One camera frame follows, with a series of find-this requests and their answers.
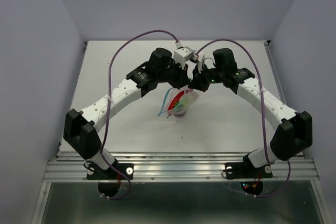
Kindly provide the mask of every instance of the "white wall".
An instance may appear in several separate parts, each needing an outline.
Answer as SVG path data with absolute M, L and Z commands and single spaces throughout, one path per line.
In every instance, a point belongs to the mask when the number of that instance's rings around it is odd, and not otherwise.
M 0 0 L 0 222 L 30 223 L 83 42 L 61 0 Z
M 85 39 L 167 29 L 183 39 L 270 39 L 293 0 L 63 0 Z M 148 39 L 167 38 L 164 35 Z
M 336 0 L 295 0 L 271 42 L 290 106 L 313 117 L 313 157 L 336 220 Z

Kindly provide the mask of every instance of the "black joint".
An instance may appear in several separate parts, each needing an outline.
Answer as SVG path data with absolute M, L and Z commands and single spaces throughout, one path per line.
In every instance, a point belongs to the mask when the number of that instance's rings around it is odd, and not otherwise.
M 248 154 L 243 157 L 243 162 L 237 163 L 225 163 L 226 178 L 227 179 L 242 179 L 242 178 L 272 178 L 273 174 L 267 173 L 264 165 L 259 168 L 255 168 L 248 158 Z
M 250 70 L 247 68 L 241 68 L 229 75 L 224 73 L 223 84 L 225 87 L 230 88 L 235 94 L 237 94 L 239 84 L 243 84 L 245 80 L 254 77 L 255 75 Z
M 217 49 L 213 52 L 213 56 L 215 59 L 216 69 L 224 71 L 225 75 L 230 75 L 238 70 L 237 63 L 231 49 Z
M 199 61 L 196 59 L 196 60 L 194 60 L 194 59 L 190 59 L 190 61 L 192 62 L 192 63 L 199 63 Z
M 306 111 L 283 120 L 270 142 L 278 159 L 287 161 L 312 145 L 312 117 Z
M 120 171 L 122 174 L 126 175 L 127 178 L 133 179 L 133 173 L 128 175 L 126 170 L 127 168 L 132 168 L 134 172 L 134 164 L 133 163 L 119 163 L 118 161 L 115 161 L 112 166 Z M 107 170 L 101 169 L 98 165 L 95 163 L 90 163 L 89 168 L 92 168 L 95 172 L 93 174 L 87 174 L 87 180 L 114 180 L 118 179 L 118 174 L 112 170 L 111 168 L 108 168 Z M 123 176 L 120 176 L 120 180 L 126 180 Z
M 149 75 L 142 67 L 137 67 L 126 75 L 126 79 L 131 79 L 137 84 L 136 87 L 141 89 L 141 97 L 158 86 L 155 78 Z
M 208 69 L 207 66 L 204 65 L 202 72 L 199 73 L 198 67 L 196 66 L 193 70 L 193 79 L 188 87 L 202 92 L 207 91 L 210 83 L 215 81 L 213 79 L 215 77 L 215 72 L 215 69 Z
M 101 147 L 96 129 L 75 109 L 66 114 L 63 138 L 83 159 L 92 158 Z
M 172 61 L 172 53 L 164 48 L 156 48 L 145 66 L 145 70 L 153 77 L 159 76 L 159 71 L 164 71 Z

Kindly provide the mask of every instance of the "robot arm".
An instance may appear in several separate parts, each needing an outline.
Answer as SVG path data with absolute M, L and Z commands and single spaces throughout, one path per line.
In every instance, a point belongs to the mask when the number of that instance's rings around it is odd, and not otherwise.
M 194 51 L 189 48 L 178 48 L 174 52 L 174 58 L 191 59 Z M 149 61 L 130 72 L 124 80 L 112 91 L 111 97 L 107 95 L 92 105 L 77 112 L 70 110 L 66 115 L 63 138 L 85 160 L 93 161 L 101 169 L 107 170 L 108 164 L 100 153 L 101 141 L 98 132 L 103 128 L 106 117 L 115 116 L 128 104 L 145 96 L 154 90 L 159 83 L 167 82 L 174 88 L 182 88 L 190 83 L 187 76 L 188 65 L 172 58 L 170 51 L 157 48 L 152 52 Z M 111 107 L 107 112 L 108 101 L 111 99 Z M 107 151 L 103 155 L 110 164 L 116 160 Z
M 261 94 L 254 74 L 246 68 L 238 69 L 233 52 L 228 48 L 218 49 L 213 55 L 215 68 L 208 69 L 204 64 L 196 66 L 189 88 L 205 92 L 210 84 L 223 83 L 261 113 Z M 307 112 L 298 113 L 289 108 L 268 90 L 263 89 L 263 93 L 265 118 L 276 131 L 267 145 L 269 161 L 287 161 L 312 145 L 312 118 Z M 259 173 L 267 177 L 269 175 L 264 172 L 267 165 L 262 147 L 246 155 L 242 163 L 227 163 L 225 166 L 231 169 L 226 172 L 226 177 L 255 178 Z

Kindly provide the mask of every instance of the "plastic bag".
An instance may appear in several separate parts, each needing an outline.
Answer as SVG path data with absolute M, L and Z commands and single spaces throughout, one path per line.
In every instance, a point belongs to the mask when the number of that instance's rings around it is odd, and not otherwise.
M 166 113 L 168 116 L 182 118 L 191 104 L 198 99 L 198 93 L 185 86 L 182 89 L 170 88 L 163 99 L 161 110 L 158 116 Z

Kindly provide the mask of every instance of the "purple cable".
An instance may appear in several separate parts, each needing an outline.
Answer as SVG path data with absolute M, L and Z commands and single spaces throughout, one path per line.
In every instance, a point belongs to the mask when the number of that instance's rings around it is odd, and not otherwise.
M 267 139 L 266 139 L 266 123 L 265 123 L 265 101 L 264 101 L 264 92 L 263 92 L 263 85 L 262 85 L 262 81 L 261 81 L 261 75 L 260 75 L 260 72 L 259 72 L 259 69 L 257 67 L 257 64 L 255 63 L 252 55 L 249 53 L 249 51 L 247 51 L 247 49 L 240 43 L 236 42 L 235 40 L 232 40 L 232 39 L 215 39 L 215 40 L 212 40 L 210 41 L 209 43 L 205 44 L 203 47 L 201 47 L 196 55 L 199 54 L 199 52 L 201 52 L 204 48 L 206 48 L 207 46 L 215 43 L 215 42 L 218 42 L 218 41 L 229 41 L 229 42 L 232 42 L 234 44 L 236 44 L 237 46 L 239 46 L 242 50 L 244 50 L 244 52 L 247 54 L 247 56 L 250 58 L 250 61 L 252 62 L 256 72 L 257 72 L 257 77 L 258 77 L 258 82 L 259 82 L 259 89 L 260 89 L 260 99 L 261 99 L 261 123 L 262 123 L 262 136 L 263 136 L 263 139 L 264 139 L 264 151 L 265 151 L 265 157 L 266 157 L 266 161 L 268 164 L 271 164 L 271 162 L 269 161 L 269 158 L 268 158 L 268 153 L 267 153 Z M 285 187 L 285 185 L 287 185 L 288 181 L 289 181 L 289 177 L 290 177 L 290 170 L 291 170 L 291 167 L 290 167 L 290 163 L 289 161 L 288 162 L 288 176 L 287 176 L 287 179 L 285 181 L 285 184 L 276 192 L 272 193 L 272 194 L 269 194 L 269 195 L 263 195 L 263 196 L 257 196 L 258 198 L 266 198 L 266 197 L 271 197 L 273 195 L 276 195 L 278 194 L 280 191 L 282 191 L 282 189 Z
M 176 42 L 180 42 L 177 37 L 175 35 L 173 35 L 172 33 L 170 33 L 169 31 L 165 31 L 165 30 L 152 30 L 152 31 L 147 31 L 145 33 L 142 33 L 142 34 L 139 34 L 137 36 L 135 36 L 134 38 L 130 39 L 129 41 L 127 41 L 125 44 L 123 44 L 116 52 L 115 54 L 113 55 L 112 57 L 112 60 L 111 60 L 111 63 L 110 63 L 110 66 L 109 66 L 109 76 L 108 76 L 108 96 L 111 97 L 112 96 L 112 82 L 111 82 L 111 70 L 112 70 L 112 64 L 115 60 L 115 58 L 117 57 L 118 53 L 125 47 L 127 46 L 130 42 L 144 36 L 144 35 L 147 35 L 147 34 L 152 34 L 152 33 L 165 33 L 165 34 L 169 34 L 170 36 L 172 36 Z M 106 140 L 107 140 L 107 135 L 108 135 L 108 131 L 109 131 L 109 122 L 110 122 L 110 109 L 111 109 L 111 100 L 108 99 L 108 102 L 107 102 L 107 112 L 106 112 L 106 126 L 105 126 L 105 133 L 104 133 L 104 140 L 103 140 L 103 143 L 101 145 L 101 149 L 100 149 L 100 153 L 101 153 L 101 156 L 102 158 L 104 159 L 104 161 L 106 162 L 106 164 L 108 164 L 108 166 L 113 170 L 115 171 L 116 173 L 118 173 L 120 176 L 123 176 L 127 181 L 128 183 L 130 184 L 130 187 L 129 189 L 127 190 L 127 192 L 122 195 L 122 196 L 118 196 L 118 197 L 111 197 L 109 199 L 120 199 L 120 198 L 123 198 L 125 197 L 131 190 L 132 188 L 132 183 L 131 181 L 127 178 L 127 176 L 123 173 L 121 173 L 120 171 L 118 171 L 117 169 L 115 169 L 107 160 L 106 158 L 104 157 L 103 155 L 103 150 L 104 150 L 104 146 L 105 146 L 105 143 L 106 143 Z

